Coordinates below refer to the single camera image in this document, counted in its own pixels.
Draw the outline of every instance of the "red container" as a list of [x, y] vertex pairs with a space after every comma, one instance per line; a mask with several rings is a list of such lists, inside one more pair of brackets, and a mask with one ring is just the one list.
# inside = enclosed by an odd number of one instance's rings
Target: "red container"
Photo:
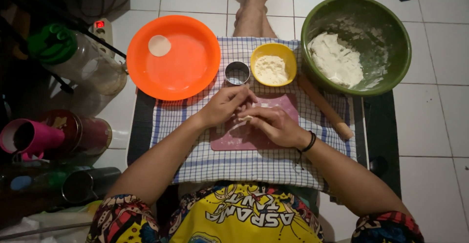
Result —
[[105, 120], [79, 117], [68, 110], [48, 111], [40, 116], [39, 121], [65, 134], [61, 146], [44, 152], [45, 159], [97, 156], [109, 147], [112, 140], [111, 127]]

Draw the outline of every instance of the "green bowl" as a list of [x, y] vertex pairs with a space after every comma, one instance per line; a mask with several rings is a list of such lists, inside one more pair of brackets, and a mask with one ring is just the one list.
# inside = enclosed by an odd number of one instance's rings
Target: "green bowl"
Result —
[[[334, 84], [316, 67], [308, 43], [323, 32], [339, 35], [360, 52], [363, 80], [353, 88]], [[377, 96], [392, 90], [407, 73], [412, 48], [402, 22], [374, 0], [325, 0], [308, 14], [301, 30], [302, 70], [328, 92]]]

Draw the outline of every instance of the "black wristband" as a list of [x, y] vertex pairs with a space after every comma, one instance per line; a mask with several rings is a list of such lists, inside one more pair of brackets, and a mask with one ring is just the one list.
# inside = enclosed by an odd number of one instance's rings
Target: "black wristband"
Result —
[[316, 142], [316, 134], [314, 134], [311, 130], [309, 132], [311, 133], [311, 141], [309, 142], [308, 147], [304, 148], [303, 150], [296, 149], [298, 150], [298, 152], [300, 152], [300, 154], [310, 150], [311, 147], [313, 147], [314, 143]]

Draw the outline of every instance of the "orange plate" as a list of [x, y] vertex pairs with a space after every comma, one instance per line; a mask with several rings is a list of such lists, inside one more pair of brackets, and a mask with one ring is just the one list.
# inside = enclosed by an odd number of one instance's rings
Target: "orange plate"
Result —
[[[151, 37], [162, 35], [171, 50], [162, 57], [148, 50]], [[220, 45], [202, 22], [186, 16], [157, 18], [143, 26], [127, 50], [132, 81], [149, 96], [182, 100], [200, 93], [213, 80], [220, 66]]]

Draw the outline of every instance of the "wooden rolling pin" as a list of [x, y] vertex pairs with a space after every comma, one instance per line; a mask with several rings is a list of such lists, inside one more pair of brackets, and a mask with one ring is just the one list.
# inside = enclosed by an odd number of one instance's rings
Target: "wooden rolling pin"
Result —
[[339, 135], [341, 135], [345, 140], [349, 140], [354, 136], [350, 127], [345, 124], [342, 118], [325, 100], [324, 96], [314, 88], [313, 84], [309, 82], [306, 76], [301, 75], [298, 77], [298, 85], [305, 91], [311, 101], [321, 110], [321, 112], [324, 113], [325, 117], [335, 127], [335, 130]]

